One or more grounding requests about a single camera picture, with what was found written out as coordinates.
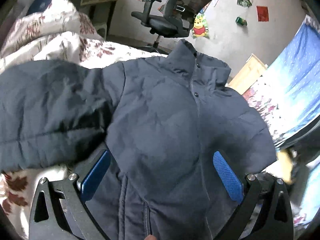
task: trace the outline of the jacket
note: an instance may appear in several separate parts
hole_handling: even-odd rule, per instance
[[[11,67],[0,75],[0,168],[77,163],[105,142],[111,166],[87,206],[111,239],[212,239],[236,207],[213,153],[243,175],[276,160],[259,113],[225,87],[229,74],[185,40],[167,58],[104,69]]]

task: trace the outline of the blue gripper pad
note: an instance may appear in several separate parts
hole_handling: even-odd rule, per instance
[[[111,154],[108,150],[105,151],[82,182],[80,199],[83,203],[92,199],[94,193],[96,192],[103,176],[106,174],[110,166],[110,155]]]
[[[240,204],[244,198],[243,185],[218,151],[213,154],[213,166],[222,180],[230,198]]]

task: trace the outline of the chair seat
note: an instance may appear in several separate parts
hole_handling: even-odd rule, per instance
[[[131,16],[141,21],[143,20],[143,13],[141,12],[132,12]],[[162,16],[149,15],[148,25],[156,32],[156,34],[164,36],[165,38],[172,38],[178,33],[177,27]]]

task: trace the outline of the jacket sleeve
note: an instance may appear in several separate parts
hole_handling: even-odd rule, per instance
[[[8,68],[0,75],[0,170],[88,157],[105,139],[124,84],[122,62],[86,69],[45,60]]]

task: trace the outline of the chair backrest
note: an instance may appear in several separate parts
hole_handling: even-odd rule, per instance
[[[164,18],[178,29],[176,37],[187,37],[196,15],[212,0],[167,0]]]

